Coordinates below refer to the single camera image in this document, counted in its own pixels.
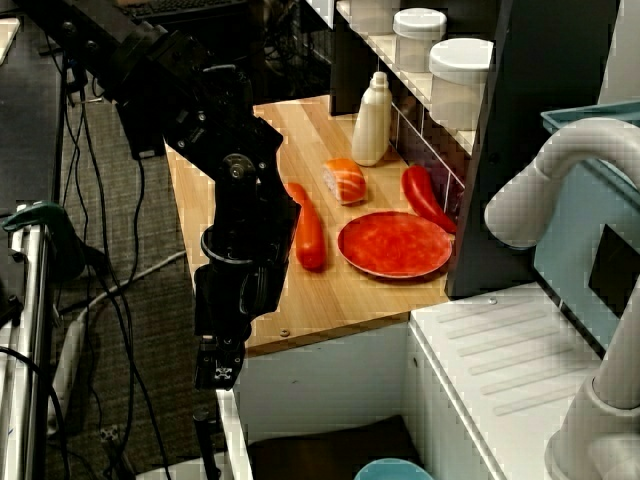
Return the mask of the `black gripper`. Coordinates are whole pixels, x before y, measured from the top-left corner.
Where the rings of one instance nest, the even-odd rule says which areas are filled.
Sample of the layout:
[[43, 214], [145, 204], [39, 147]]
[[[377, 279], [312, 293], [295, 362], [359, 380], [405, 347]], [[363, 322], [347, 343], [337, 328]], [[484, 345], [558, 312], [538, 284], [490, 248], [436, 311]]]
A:
[[245, 340], [253, 320], [274, 312], [280, 301], [289, 265], [290, 237], [239, 240], [220, 229], [207, 229], [201, 249], [208, 262], [194, 274], [196, 307], [194, 334], [211, 336], [223, 345], [217, 375], [217, 346], [201, 338], [196, 356], [197, 390], [232, 388], [243, 367]]

